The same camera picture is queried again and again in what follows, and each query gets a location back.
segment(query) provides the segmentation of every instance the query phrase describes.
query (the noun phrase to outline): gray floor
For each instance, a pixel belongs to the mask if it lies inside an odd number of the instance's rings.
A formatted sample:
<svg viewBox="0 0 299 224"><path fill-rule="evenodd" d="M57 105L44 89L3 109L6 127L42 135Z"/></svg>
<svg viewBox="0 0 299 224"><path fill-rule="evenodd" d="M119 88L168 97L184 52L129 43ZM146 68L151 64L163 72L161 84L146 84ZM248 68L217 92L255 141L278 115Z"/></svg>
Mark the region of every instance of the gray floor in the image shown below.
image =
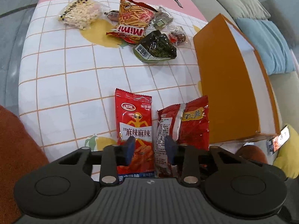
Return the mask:
<svg viewBox="0 0 299 224"><path fill-rule="evenodd" d="M2 14L19 9L38 0L1 0ZM0 18L0 105L18 112L18 81L21 55L34 7Z"/></svg>

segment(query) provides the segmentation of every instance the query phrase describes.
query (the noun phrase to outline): orange box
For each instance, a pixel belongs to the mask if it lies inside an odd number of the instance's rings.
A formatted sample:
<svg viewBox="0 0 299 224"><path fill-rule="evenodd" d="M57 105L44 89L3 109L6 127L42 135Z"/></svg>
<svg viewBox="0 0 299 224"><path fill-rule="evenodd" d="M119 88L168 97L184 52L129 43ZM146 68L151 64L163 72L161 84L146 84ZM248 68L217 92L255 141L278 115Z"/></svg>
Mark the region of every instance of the orange box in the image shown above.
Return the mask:
<svg viewBox="0 0 299 224"><path fill-rule="evenodd" d="M280 134L269 78L245 35L219 14L193 41L202 94L209 100L210 143L259 141Z"/></svg>

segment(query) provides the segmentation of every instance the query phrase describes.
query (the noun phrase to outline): nutrition label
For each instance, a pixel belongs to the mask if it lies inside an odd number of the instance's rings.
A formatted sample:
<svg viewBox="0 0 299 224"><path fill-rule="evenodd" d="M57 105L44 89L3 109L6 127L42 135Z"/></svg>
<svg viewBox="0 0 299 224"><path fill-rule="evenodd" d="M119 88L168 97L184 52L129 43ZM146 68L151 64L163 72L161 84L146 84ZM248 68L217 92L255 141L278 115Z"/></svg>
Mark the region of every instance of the nutrition label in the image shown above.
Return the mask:
<svg viewBox="0 0 299 224"><path fill-rule="evenodd" d="M169 127L172 118L161 118L157 129L157 143L155 144L155 161L161 167L167 167L167 155L165 151L164 139L169 135Z"/></svg>

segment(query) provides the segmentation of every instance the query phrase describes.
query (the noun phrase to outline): smartphone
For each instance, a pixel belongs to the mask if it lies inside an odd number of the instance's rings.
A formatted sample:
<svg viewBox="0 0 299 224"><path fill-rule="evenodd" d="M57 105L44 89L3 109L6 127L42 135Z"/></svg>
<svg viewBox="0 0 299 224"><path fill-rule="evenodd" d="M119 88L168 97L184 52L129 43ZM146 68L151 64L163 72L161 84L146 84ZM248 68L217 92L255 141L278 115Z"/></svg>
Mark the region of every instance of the smartphone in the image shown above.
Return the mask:
<svg viewBox="0 0 299 224"><path fill-rule="evenodd" d="M276 152L288 139L290 138L290 132L288 126L285 126L279 136L276 136L270 140L269 150Z"/></svg>

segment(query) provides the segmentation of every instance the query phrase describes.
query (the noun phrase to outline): white puffed snack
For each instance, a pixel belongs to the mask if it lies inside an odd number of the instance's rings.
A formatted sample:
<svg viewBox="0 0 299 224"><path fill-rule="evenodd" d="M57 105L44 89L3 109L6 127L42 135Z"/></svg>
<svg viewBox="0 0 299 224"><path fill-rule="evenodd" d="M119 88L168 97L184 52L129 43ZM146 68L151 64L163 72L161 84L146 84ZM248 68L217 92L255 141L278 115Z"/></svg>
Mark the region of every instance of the white puffed snack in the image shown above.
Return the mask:
<svg viewBox="0 0 299 224"><path fill-rule="evenodd" d="M59 13L58 20L79 29L86 29L101 12L101 4L94 0L73 0Z"/></svg>

